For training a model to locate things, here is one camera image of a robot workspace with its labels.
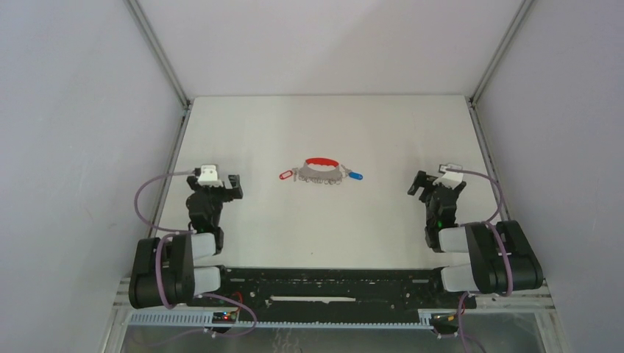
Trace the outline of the red grey keyring holder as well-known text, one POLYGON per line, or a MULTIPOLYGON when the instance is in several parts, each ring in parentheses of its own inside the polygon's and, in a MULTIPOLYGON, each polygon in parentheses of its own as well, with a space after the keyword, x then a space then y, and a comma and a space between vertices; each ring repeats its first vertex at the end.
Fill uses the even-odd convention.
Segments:
POLYGON ((338 185, 344 174, 338 161, 326 157, 311 157, 299 168, 294 168, 296 179, 314 184, 338 185))

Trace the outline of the red tag key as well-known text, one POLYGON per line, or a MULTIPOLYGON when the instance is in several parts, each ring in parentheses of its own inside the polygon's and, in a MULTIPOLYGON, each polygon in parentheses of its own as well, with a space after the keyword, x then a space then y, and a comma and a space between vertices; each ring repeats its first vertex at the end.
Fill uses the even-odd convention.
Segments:
POLYGON ((294 181, 296 181, 298 173, 299 173, 298 168, 292 168, 281 173, 278 178, 280 180, 293 179, 294 181))

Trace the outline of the blue tag key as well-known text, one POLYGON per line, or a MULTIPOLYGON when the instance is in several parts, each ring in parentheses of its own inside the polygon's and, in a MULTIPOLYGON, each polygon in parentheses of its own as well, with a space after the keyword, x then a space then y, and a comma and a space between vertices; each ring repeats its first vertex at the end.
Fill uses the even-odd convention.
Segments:
POLYGON ((354 172, 353 170, 345 167, 344 165, 342 166, 342 169, 343 169, 343 172, 345 174, 345 177, 348 177, 348 178, 354 179, 354 180, 362 180, 364 178, 362 174, 354 172))

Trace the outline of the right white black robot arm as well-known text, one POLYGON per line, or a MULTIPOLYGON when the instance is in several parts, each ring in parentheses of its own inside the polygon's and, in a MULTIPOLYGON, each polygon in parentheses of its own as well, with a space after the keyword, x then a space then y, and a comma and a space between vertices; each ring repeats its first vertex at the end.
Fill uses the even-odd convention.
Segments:
POLYGON ((458 224, 458 199, 467 186, 467 172, 449 166, 440 176, 418 171, 408 195, 425 206, 425 242, 436 253, 467 254, 469 262, 439 268, 428 287, 428 298, 437 307, 454 302, 458 292, 510 296, 514 291, 535 290, 544 274, 517 221, 488 218, 458 224))

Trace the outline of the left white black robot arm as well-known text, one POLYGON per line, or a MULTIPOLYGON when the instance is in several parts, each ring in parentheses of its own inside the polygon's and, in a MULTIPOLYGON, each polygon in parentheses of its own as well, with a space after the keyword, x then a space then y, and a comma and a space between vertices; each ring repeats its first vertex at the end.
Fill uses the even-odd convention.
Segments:
POLYGON ((203 257, 220 254, 224 247, 221 213, 227 202, 242 199, 240 176, 228 176, 229 186, 222 182, 210 186, 200 171, 184 172, 192 190, 186 199, 189 222, 186 229, 169 229, 140 220, 153 230, 164 232, 161 238, 140 240, 135 251, 129 286, 129 301, 135 309, 179 304, 205 296, 215 306, 224 306, 233 296, 233 287, 221 279, 219 266, 197 268, 203 257))

